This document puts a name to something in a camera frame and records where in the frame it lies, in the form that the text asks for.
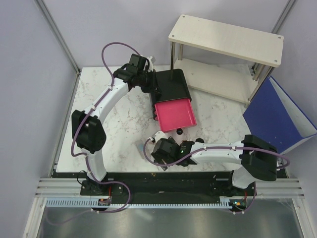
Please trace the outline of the blue binder folder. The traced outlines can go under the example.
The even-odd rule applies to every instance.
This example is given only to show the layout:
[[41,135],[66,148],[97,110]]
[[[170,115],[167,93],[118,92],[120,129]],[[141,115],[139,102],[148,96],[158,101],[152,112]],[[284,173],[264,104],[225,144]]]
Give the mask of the blue binder folder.
[[286,154],[316,136],[317,127],[273,77],[267,78],[243,113],[252,135]]

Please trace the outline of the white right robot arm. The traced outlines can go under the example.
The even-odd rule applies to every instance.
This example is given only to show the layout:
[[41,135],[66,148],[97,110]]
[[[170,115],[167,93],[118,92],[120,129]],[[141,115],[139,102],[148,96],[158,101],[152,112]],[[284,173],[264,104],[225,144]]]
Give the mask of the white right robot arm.
[[211,162],[239,165],[226,186],[232,195],[240,194],[255,181],[277,179],[277,149],[254,135],[228,144],[207,144],[202,139],[177,144],[166,136],[156,136],[155,142],[151,156],[165,170],[171,165],[186,167]]

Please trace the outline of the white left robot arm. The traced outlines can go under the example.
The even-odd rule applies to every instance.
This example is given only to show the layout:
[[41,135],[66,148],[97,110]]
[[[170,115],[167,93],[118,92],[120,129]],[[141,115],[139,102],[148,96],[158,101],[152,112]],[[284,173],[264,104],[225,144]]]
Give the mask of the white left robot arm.
[[72,144],[71,155],[85,156],[88,177],[93,179],[92,190],[103,195],[109,184],[103,180],[107,174],[104,166],[102,148],[106,142],[103,123],[122,97],[134,87],[144,93],[158,92],[154,70],[128,70],[127,67],[111,72],[110,85],[85,110],[75,110],[71,115]]

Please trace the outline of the black drawer cabinet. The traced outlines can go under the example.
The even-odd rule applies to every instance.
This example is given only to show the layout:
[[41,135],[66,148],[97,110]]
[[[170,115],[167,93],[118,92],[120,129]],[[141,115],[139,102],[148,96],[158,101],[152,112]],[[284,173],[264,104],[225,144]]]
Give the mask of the black drawer cabinet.
[[184,72],[181,69],[154,71],[150,76],[155,81],[155,89],[150,90],[150,101],[154,120],[158,120],[155,104],[178,99],[192,101]]

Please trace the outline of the white two-tier shelf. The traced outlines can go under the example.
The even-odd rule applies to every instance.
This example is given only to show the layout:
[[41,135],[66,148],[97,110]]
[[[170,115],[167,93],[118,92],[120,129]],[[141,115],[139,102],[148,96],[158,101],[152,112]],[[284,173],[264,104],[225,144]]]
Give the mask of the white two-tier shelf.
[[183,70],[188,86],[246,107],[281,65],[282,35],[182,14],[168,39],[170,68]]

